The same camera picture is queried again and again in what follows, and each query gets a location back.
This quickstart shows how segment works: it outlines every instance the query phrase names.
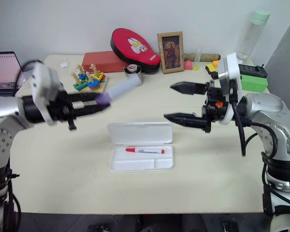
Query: picture frame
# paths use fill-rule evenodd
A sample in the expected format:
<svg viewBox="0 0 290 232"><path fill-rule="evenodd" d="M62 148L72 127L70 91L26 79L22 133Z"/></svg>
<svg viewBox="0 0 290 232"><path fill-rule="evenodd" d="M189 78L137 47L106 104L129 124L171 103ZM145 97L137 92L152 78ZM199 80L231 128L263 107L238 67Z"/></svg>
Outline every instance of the picture frame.
<svg viewBox="0 0 290 232"><path fill-rule="evenodd" d="M162 72L166 74L183 71L183 32L159 33L157 36Z"/></svg>

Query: clear plastic bottle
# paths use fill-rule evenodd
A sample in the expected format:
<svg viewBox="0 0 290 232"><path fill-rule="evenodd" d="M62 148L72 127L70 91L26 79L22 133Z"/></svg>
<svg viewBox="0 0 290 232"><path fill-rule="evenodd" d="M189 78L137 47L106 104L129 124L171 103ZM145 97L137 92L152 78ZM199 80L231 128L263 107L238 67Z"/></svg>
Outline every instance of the clear plastic bottle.
<svg viewBox="0 0 290 232"><path fill-rule="evenodd" d="M249 27L244 33L236 51L239 61L246 61L250 57L269 17L269 11L262 9L255 10L254 15L250 19Z"/></svg>

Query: red marker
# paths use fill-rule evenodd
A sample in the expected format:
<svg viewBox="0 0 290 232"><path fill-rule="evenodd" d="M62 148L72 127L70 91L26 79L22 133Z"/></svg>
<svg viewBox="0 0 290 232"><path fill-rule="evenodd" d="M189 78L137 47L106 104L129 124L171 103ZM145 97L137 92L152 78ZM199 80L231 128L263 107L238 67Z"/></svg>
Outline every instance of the red marker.
<svg viewBox="0 0 290 232"><path fill-rule="evenodd" d="M135 153L164 154L163 149L154 149L154 148L126 148L126 151Z"/></svg>

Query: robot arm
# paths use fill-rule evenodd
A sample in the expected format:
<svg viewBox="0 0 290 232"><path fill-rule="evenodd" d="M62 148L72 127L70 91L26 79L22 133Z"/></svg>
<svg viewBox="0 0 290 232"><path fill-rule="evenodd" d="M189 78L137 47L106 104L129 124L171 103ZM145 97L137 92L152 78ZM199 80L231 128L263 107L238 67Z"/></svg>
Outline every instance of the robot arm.
<svg viewBox="0 0 290 232"><path fill-rule="evenodd" d="M32 78L32 96L0 97L0 232L17 231L20 224L20 218L16 220L13 200L18 210L20 206L11 183L11 179L18 175L12 174L9 165L16 134L45 121L49 125L67 121L69 129L74 130L74 119L102 111L110 105L96 104L94 100L100 95L98 93L68 94L56 72L43 64L35 63ZM74 108L74 102L82 102L84 107Z"/></svg>
<svg viewBox="0 0 290 232"><path fill-rule="evenodd" d="M211 81L206 84L180 82L171 88L185 94L205 94L202 116L165 114L168 120L210 132L211 123L228 124L235 120L239 128L242 155L245 156L244 126L251 126L264 147L263 208L273 216L271 231L290 229L290 110L275 95L249 93L241 96L240 73L235 54L219 62L221 88Z"/></svg>

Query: red pillow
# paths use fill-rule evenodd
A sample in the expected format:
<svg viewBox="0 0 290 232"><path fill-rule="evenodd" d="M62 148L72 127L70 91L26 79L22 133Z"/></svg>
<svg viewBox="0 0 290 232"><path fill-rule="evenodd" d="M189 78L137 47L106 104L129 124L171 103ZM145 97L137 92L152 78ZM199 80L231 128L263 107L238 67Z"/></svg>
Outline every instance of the red pillow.
<svg viewBox="0 0 290 232"><path fill-rule="evenodd" d="M125 28L113 31L111 47L114 53L128 64L137 64L144 73L156 73L160 57L139 34Z"/></svg>

